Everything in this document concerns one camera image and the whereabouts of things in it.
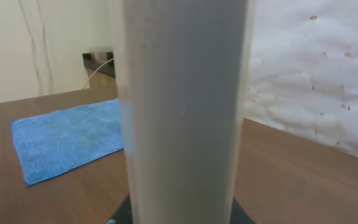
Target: brown stain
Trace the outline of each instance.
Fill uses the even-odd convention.
[[[353,60],[353,57],[349,52],[346,52],[344,55],[345,55],[345,57],[349,57],[349,58],[351,58]]]
[[[339,88],[341,89],[342,94],[345,95],[345,86],[340,85]]]

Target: blue towel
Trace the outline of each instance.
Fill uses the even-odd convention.
[[[122,149],[120,123],[118,99],[12,121],[25,184],[34,185]]]

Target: table surface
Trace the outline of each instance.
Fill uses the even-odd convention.
[[[128,193],[122,151],[26,187],[11,120],[110,100],[112,89],[0,103],[0,223],[104,223]],[[358,223],[358,158],[244,120],[236,199],[257,223]]]

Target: wrinkled white sheet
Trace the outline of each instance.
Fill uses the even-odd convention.
[[[258,0],[245,117],[358,157],[358,1]]]

